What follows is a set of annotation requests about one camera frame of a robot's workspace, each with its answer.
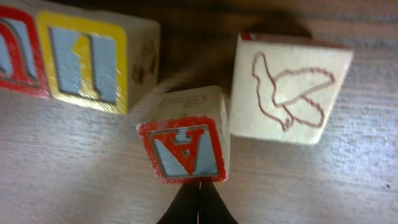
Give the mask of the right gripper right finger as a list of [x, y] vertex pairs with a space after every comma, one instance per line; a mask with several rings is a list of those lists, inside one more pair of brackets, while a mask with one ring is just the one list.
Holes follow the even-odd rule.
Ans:
[[198, 195], [199, 224], [238, 224], [212, 182], [202, 182]]

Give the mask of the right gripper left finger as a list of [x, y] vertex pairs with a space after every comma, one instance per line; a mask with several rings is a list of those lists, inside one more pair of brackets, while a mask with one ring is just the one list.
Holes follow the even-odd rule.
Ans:
[[198, 183], [183, 184], [157, 224], [197, 224]]

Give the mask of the teal sided picture block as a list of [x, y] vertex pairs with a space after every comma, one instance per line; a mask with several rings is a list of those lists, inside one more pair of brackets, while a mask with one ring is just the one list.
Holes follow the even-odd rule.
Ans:
[[231, 140], [219, 86], [163, 94], [136, 129], [161, 183], [228, 179]]

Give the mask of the green letter N block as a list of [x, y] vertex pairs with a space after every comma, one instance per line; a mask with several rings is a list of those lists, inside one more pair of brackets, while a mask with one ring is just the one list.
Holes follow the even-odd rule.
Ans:
[[311, 38], [239, 33], [231, 134], [317, 144], [353, 56], [353, 49]]

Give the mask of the yellow letter wooden block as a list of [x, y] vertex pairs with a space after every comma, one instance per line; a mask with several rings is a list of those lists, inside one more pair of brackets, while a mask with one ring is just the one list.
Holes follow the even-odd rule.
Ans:
[[126, 114], [157, 84], [160, 24], [104, 11], [41, 10], [38, 35], [52, 96]]

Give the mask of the red letter U block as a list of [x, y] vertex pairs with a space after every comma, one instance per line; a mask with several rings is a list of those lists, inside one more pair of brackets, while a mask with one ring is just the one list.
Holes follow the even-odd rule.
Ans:
[[50, 97], [34, 13], [22, 3], [1, 2], [1, 88]]

